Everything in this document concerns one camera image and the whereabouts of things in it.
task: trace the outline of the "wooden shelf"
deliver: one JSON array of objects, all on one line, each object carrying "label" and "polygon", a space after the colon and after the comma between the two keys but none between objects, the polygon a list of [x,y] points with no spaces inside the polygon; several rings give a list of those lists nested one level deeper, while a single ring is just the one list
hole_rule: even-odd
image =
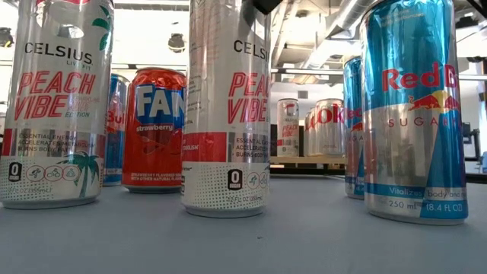
[{"label": "wooden shelf", "polygon": [[346,164],[344,157],[313,156],[313,157],[271,157],[271,164]]}]

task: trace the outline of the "celsius can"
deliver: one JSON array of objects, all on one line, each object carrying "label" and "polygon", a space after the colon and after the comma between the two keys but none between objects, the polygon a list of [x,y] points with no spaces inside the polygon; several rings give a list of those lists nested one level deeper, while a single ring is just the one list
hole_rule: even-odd
[{"label": "celsius can", "polygon": [[299,103],[285,98],[277,102],[277,155],[299,156]]},{"label": "celsius can", "polygon": [[303,155],[305,157],[310,156],[310,118],[311,112],[306,113],[303,134]]},{"label": "celsius can", "polygon": [[468,206],[452,1],[380,2],[364,16],[361,39],[368,211],[462,223]]},{"label": "celsius can", "polygon": [[93,202],[103,184],[111,1],[20,1],[0,161],[12,209]]},{"label": "celsius can", "polygon": [[309,139],[307,144],[307,155],[308,156],[315,156],[317,154],[316,150],[316,143],[317,143],[317,134],[315,128],[316,122],[316,107],[310,108],[310,130],[309,130]]},{"label": "celsius can", "polygon": [[143,68],[129,89],[122,185],[132,193],[173,193],[181,187],[186,77]]},{"label": "celsius can", "polygon": [[364,199],[364,127],[362,125],[361,61],[355,57],[343,68],[345,88],[345,193],[348,197]]},{"label": "celsius can", "polygon": [[194,215],[257,215],[269,193],[271,17],[243,0],[192,0],[190,14],[183,204]]},{"label": "celsius can", "polygon": [[104,186],[116,186],[122,182],[128,86],[129,80],[121,75],[112,74],[108,94]]},{"label": "celsius can", "polygon": [[314,123],[317,155],[345,154],[343,110],[343,100],[340,99],[323,99],[317,102]]}]

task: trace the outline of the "gray table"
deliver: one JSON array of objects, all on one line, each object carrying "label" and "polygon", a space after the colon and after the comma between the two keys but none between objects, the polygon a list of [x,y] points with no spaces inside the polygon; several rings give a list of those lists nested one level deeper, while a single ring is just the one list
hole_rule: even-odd
[{"label": "gray table", "polygon": [[456,227],[388,221],[342,180],[273,177],[265,215],[188,215],[176,195],[103,189],[70,209],[0,209],[1,274],[486,273],[487,186],[469,184]]}]

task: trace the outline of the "can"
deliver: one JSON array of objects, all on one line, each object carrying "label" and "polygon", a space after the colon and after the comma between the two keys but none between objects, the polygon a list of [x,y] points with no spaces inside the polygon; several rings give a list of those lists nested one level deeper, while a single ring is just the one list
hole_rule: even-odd
[{"label": "can", "polygon": [[142,68],[130,84],[122,185],[131,193],[174,193],[181,187],[184,74]]},{"label": "can", "polygon": [[310,129],[311,129],[311,112],[308,111],[304,117],[303,132],[303,155],[310,156]]},{"label": "can", "polygon": [[299,103],[292,98],[277,102],[277,155],[299,156]]},{"label": "can", "polygon": [[343,156],[345,154],[345,120],[343,100],[317,101],[315,117],[316,155]]},{"label": "can", "polygon": [[308,140],[308,156],[316,156],[317,154],[317,134],[316,134],[316,107],[310,108],[310,131],[309,131],[309,140]]},{"label": "can", "polygon": [[112,30],[111,1],[20,1],[4,207],[79,206],[100,194]]},{"label": "can", "polygon": [[361,59],[355,57],[343,66],[345,97],[345,193],[364,199],[364,127],[362,123]]},{"label": "can", "polygon": [[123,145],[129,80],[112,74],[108,94],[107,143],[105,144],[105,179],[103,186],[118,186],[122,182]]},{"label": "can", "polygon": [[429,225],[468,216],[454,18],[451,0],[393,0],[361,22],[365,204],[374,215]]},{"label": "can", "polygon": [[258,215],[269,193],[271,17],[243,0],[192,0],[190,14],[183,204],[207,217]]}]

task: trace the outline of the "blue and silver can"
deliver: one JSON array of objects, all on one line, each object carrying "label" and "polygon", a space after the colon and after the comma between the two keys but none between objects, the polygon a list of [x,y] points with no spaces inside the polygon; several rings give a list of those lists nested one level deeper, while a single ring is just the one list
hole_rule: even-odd
[{"label": "blue and silver can", "polygon": [[468,216],[451,0],[390,0],[361,22],[364,196],[383,218]]},{"label": "blue and silver can", "polygon": [[112,74],[107,110],[104,186],[117,186],[122,182],[128,87],[127,78]]},{"label": "blue and silver can", "polygon": [[361,60],[355,57],[343,66],[345,96],[345,193],[364,199],[364,127],[362,123]]}]

